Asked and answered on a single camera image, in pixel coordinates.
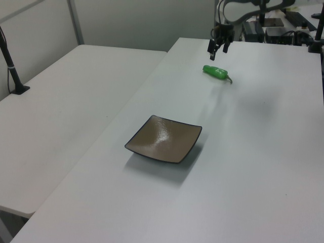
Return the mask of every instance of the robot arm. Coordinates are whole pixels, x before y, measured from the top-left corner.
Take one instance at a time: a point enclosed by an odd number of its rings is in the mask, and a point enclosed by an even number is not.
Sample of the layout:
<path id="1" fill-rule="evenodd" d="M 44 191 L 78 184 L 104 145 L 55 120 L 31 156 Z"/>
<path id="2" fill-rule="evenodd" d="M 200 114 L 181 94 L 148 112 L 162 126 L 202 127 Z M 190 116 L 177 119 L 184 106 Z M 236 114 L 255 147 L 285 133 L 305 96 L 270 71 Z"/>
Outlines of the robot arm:
<path id="1" fill-rule="evenodd" d="M 234 25 L 241 24 L 254 15 L 272 10 L 320 3 L 324 3 L 324 0 L 220 0 L 216 7 L 218 12 L 216 26 L 211 31 L 212 39 L 208 46 L 211 59 L 215 59 L 215 54 L 222 45 L 224 45 L 223 52 L 227 53 L 234 39 Z"/>
<path id="2" fill-rule="evenodd" d="M 272 10 L 320 3 L 324 0 L 225 0 L 220 8 L 228 23 L 240 24 L 254 15 Z"/>

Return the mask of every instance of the equipment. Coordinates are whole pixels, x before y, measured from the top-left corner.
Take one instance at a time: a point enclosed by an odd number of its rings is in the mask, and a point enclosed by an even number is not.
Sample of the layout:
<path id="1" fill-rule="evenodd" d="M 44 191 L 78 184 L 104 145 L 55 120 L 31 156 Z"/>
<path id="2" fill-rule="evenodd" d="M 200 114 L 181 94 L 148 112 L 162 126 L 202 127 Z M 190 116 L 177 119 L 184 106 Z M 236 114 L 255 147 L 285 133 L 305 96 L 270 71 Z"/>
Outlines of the equipment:
<path id="1" fill-rule="evenodd" d="M 307 24 L 309 31 L 315 31 L 317 28 L 312 25 L 307 19 L 305 19 L 300 13 L 286 11 L 286 19 L 291 22 L 291 24 L 295 27 L 302 26 L 304 23 Z"/>
<path id="2" fill-rule="evenodd" d="M 264 14 L 272 10 L 319 3 L 324 3 L 324 0 L 220 0 L 216 7 L 216 13 L 218 13 L 216 24 L 211 31 L 212 39 L 208 46 L 208 52 L 211 54 L 210 59 L 215 59 L 215 54 L 222 45 L 224 45 L 223 52 L 227 53 L 228 47 L 234 39 L 234 25 L 241 24 L 254 15 Z M 321 15 L 323 17 L 319 21 L 313 47 L 309 47 L 310 52 L 322 52 L 320 37 L 324 24 L 323 11 Z"/>
<path id="3" fill-rule="evenodd" d="M 0 27 L 0 48 L 1 48 L 1 51 L 4 55 L 4 58 L 6 60 L 7 66 L 8 66 L 8 89 L 9 89 L 9 71 L 10 71 L 11 76 L 12 76 L 12 78 L 15 82 L 15 86 L 16 86 L 15 90 L 12 91 L 11 93 L 16 94 L 16 95 L 21 95 L 24 92 L 26 92 L 27 90 L 29 90 L 30 87 L 23 86 L 23 84 L 20 82 L 15 65 L 11 59 L 10 53 L 7 48 L 7 41 L 6 41 L 5 34 L 3 33 L 1 27 Z"/>
<path id="4" fill-rule="evenodd" d="M 264 31 L 257 21 L 245 22 L 243 24 L 243 35 L 246 42 L 264 42 Z"/>
<path id="5" fill-rule="evenodd" d="M 267 27 L 265 39 L 269 44 L 291 45 L 293 42 L 292 31 L 285 27 Z"/>

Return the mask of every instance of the black pole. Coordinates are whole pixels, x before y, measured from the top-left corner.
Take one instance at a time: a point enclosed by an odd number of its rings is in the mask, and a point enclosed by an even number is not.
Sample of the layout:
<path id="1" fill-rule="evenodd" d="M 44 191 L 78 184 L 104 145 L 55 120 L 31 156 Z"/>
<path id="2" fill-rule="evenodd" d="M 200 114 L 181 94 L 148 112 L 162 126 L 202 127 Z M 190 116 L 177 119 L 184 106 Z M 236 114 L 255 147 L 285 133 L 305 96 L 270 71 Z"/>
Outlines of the black pole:
<path id="1" fill-rule="evenodd" d="M 319 17 L 319 23 L 317 27 L 316 36 L 314 42 L 308 47 L 308 52 L 311 53 L 321 53 L 322 54 L 322 44 L 320 42 L 324 27 L 324 4 L 322 7 L 322 12 Z"/>
<path id="2" fill-rule="evenodd" d="M 10 56 L 10 53 L 8 51 L 8 48 L 7 48 L 7 42 L 5 40 L 5 36 L 2 32 L 2 29 L 0 27 L 0 48 L 1 48 L 1 51 L 2 51 L 2 54 L 4 55 L 4 58 L 6 60 L 6 63 L 7 63 L 7 66 L 8 66 L 8 69 L 10 71 L 10 74 L 15 82 L 15 90 L 12 91 L 11 93 L 12 94 L 16 94 L 16 95 L 21 95 L 23 94 L 25 91 L 29 90 L 30 87 L 28 86 L 23 86 L 23 84 L 20 82 L 20 79 L 19 79 L 19 76 L 18 76 L 18 73 L 16 71 L 16 68 L 15 68 L 15 65 L 11 59 L 11 56 Z"/>

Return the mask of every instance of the table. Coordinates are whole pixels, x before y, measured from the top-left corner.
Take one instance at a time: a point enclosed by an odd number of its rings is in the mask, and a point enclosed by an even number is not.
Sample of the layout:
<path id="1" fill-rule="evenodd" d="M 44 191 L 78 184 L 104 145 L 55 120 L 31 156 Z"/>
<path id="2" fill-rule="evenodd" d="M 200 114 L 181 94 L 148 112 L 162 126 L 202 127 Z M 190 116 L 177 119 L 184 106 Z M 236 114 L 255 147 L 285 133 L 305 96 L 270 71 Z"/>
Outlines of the table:
<path id="1" fill-rule="evenodd" d="M 29 218 L 165 52 L 79 46 L 0 102 L 0 210 Z"/>
<path id="2" fill-rule="evenodd" d="M 12 243 L 322 241 L 320 56 L 234 42 L 213 62 L 208 42 L 175 43 Z M 202 126 L 181 164 L 124 148 L 152 114 Z"/>

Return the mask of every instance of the black device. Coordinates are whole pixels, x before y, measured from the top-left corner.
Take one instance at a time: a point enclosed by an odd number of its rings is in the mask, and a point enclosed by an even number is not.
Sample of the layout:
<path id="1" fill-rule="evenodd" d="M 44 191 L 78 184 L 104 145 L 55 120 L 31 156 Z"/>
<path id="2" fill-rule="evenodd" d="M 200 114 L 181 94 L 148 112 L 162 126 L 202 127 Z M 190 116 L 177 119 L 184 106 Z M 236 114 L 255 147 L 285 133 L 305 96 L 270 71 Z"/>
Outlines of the black device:
<path id="1" fill-rule="evenodd" d="M 269 44 L 291 45 L 293 43 L 292 33 L 285 27 L 267 27 L 265 39 Z"/>
<path id="2" fill-rule="evenodd" d="M 264 42 L 264 31 L 259 22 L 245 22 L 243 24 L 243 35 L 246 42 Z"/>
<path id="3" fill-rule="evenodd" d="M 265 18 L 265 14 L 259 15 L 259 22 L 262 27 L 283 27 L 284 23 L 280 18 Z"/>
<path id="4" fill-rule="evenodd" d="M 312 14 L 311 17 L 313 19 L 319 19 L 320 18 L 320 14 Z"/>
<path id="5" fill-rule="evenodd" d="M 306 22 L 309 31 L 317 30 L 314 25 L 312 25 L 298 12 L 286 11 L 286 19 L 295 27 L 302 26 L 303 22 Z"/>
<path id="6" fill-rule="evenodd" d="M 21 95 L 23 94 L 24 92 L 26 92 L 27 90 L 30 89 L 30 87 L 28 86 L 23 86 L 23 84 L 20 82 L 20 79 L 19 79 L 19 76 L 18 76 L 18 73 L 16 71 L 16 68 L 15 68 L 15 65 L 11 59 L 11 56 L 10 56 L 10 53 L 8 51 L 8 48 L 7 48 L 7 41 L 6 41 L 6 37 L 5 37 L 5 34 L 3 33 L 1 27 L 0 27 L 0 48 L 1 48 L 1 51 L 4 55 L 4 58 L 6 60 L 6 63 L 7 63 L 7 66 L 8 66 L 8 70 L 10 71 L 10 74 L 15 82 L 15 90 L 12 91 L 11 93 L 12 94 L 16 94 L 16 95 Z"/>

